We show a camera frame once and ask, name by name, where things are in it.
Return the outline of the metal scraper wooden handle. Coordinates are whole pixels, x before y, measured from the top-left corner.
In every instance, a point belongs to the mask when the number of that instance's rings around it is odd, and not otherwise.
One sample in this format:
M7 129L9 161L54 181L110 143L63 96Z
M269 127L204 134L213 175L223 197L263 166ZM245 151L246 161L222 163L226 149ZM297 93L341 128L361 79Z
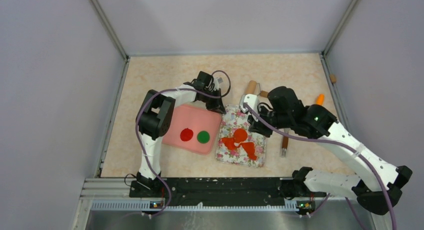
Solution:
M287 148L288 148L288 143L289 143L289 138L287 136L283 136L282 137L282 141L281 141L281 150L280 150L280 156L282 158L284 158L286 156L287 153Z

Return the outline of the floral patterned tray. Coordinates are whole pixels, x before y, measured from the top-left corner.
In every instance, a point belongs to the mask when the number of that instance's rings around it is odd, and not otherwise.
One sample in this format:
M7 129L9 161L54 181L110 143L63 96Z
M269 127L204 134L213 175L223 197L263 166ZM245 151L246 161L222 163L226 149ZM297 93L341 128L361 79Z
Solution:
M248 115L237 105L225 106L215 159L222 163L261 168L265 165L267 138L249 131Z

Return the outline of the orange dough scrap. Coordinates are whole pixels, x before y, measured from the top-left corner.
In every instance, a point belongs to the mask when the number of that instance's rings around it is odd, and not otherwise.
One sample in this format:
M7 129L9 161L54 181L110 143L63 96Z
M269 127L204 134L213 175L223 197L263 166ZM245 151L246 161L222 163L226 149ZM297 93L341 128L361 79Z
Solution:
M255 144L253 142L241 142L239 143L239 145L236 145L233 137L223 137L220 140L228 150L235 151L239 147L241 147L247 153L247 157L250 160L255 161L258 159L258 157L255 154Z

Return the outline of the orange-red dough piece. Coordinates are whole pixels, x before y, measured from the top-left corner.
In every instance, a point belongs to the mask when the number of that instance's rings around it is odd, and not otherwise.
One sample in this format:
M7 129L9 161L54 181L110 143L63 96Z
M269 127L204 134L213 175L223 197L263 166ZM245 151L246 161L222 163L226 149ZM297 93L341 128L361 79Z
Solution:
M233 133L233 139L235 143L242 143L248 139L248 133L243 128L238 128Z

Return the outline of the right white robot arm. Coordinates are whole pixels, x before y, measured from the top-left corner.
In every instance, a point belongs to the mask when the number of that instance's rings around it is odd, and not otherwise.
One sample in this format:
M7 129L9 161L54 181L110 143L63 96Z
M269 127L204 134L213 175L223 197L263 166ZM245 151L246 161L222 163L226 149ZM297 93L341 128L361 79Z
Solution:
M265 137L294 132L293 140L316 143L351 170L351 175L302 167L292 174L293 191L289 197L323 192L356 199L367 211L383 216L393 213L402 196L402 187L412 170L386 162L357 140L325 107L304 105L295 92L279 86L267 94L268 103L254 94L245 94L240 110L248 115L249 131Z

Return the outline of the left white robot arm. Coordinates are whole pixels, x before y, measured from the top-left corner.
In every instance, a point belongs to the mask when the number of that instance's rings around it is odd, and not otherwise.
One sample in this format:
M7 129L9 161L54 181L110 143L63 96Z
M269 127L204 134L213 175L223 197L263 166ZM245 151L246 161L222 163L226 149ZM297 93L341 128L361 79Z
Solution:
M226 113L222 100L226 94L222 93L221 82L213 74L200 71L197 78L178 87L147 92L135 119L135 132L142 150L136 181L147 196L154 197L160 192L162 141L171 126L175 108L200 101L210 112Z

